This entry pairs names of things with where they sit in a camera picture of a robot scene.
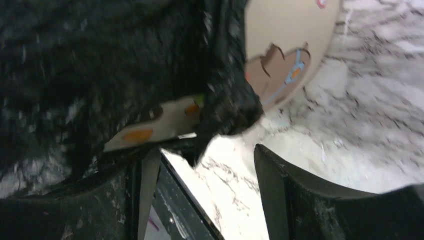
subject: white marble countertop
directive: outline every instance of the white marble countertop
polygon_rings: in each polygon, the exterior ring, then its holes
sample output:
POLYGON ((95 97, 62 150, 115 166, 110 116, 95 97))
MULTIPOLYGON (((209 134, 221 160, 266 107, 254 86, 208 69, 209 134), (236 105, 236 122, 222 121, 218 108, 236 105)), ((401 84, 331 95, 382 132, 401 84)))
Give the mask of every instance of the white marble countertop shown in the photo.
POLYGON ((424 182, 424 1, 344 0, 315 78, 242 137, 215 139, 195 170, 168 155, 228 240, 267 240, 253 149, 350 188, 424 182))

